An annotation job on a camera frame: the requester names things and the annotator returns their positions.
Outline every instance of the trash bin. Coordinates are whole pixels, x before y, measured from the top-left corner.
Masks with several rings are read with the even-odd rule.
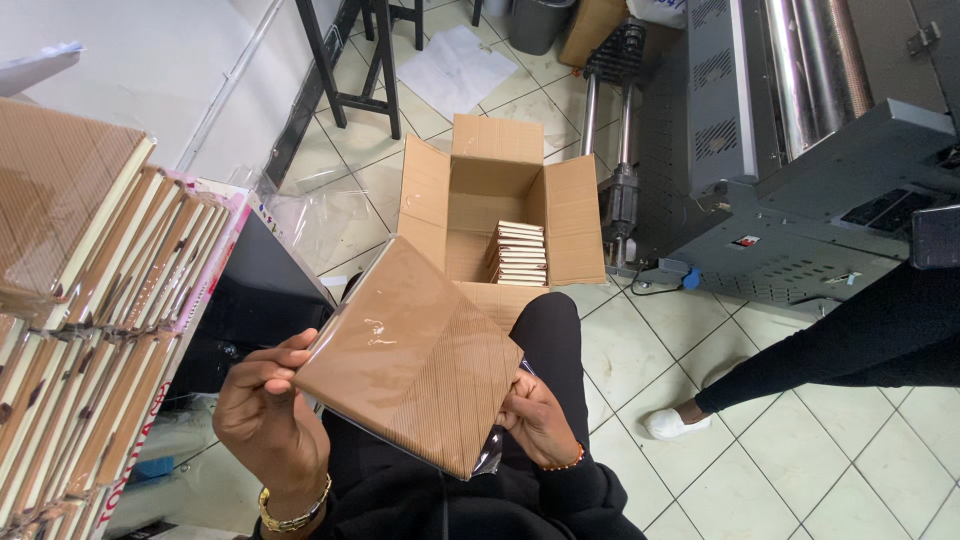
[[[510,46],[528,55],[545,55],[576,3],[577,0],[514,0]]]

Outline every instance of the notebook cover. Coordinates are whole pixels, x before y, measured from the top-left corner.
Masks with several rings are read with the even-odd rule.
[[[469,479],[523,352],[402,236],[350,291],[293,384]]]
[[[0,295],[62,301],[75,250],[106,217],[98,210],[152,148],[138,130],[0,98],[0,214],[16,216],[0,224]]]

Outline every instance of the hand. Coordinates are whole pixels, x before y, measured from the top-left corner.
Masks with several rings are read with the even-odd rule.
[[[577,439],[553,392],[522,369],[514,373],[510,392],[496,415],[520,448],[542,468],[573,463],[580,455]]]
[[[268,510],[293,519],[322,495],[330,440],[324,425],[290,383],[317,336],[307,329],[275,349],[250,353],[233,366],[213,413],[221,442],[270,490]]]

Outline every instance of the cardboard box flap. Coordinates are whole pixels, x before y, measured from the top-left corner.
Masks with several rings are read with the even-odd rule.
[[[441,270],[446,259],[450,155],[407,135],[396,231]]]
[[[543,167],[551,285],[606,280],[593,156]]]
[[[543,164],[543,126],[503,118],[453,115],[456,157]]]
[[[495,283],[453,282],[464,296],[476,304],[484,315],[490,317],[503,331],[513,329],[520,312],[541,294],[550,292],[548,287],[524,287],[498,285]]]

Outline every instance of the white shoe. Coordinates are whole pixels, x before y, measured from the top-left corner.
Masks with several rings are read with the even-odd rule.
[[[659,441],[672,441],[681,435],[709,428],[710,417],[696,424],[687,425],[681,420],[679,412],[672,408],[665,408],[648,416],[643,426],[653,438]]]
[[[727,369],[722,369],[722,370],[714,373],[713,375],[707,377],[706,379],[704,379],[704,388],[710,386],[711,384],[714,384],[714,383],[717,382],[718,380],[723,379],[725,375],[727,375],[729,372],[733,371],[733,368],[735,368],[736,366],[738,366],[738,365],[742,364],[743,362],[747,361],[747,359],[749,359],[749,358],[750,358],[749,356],[741,356],[740,358],[734,360],[734,361],[733,361],[733,365],[730,366],[729,368],[727,368]]]

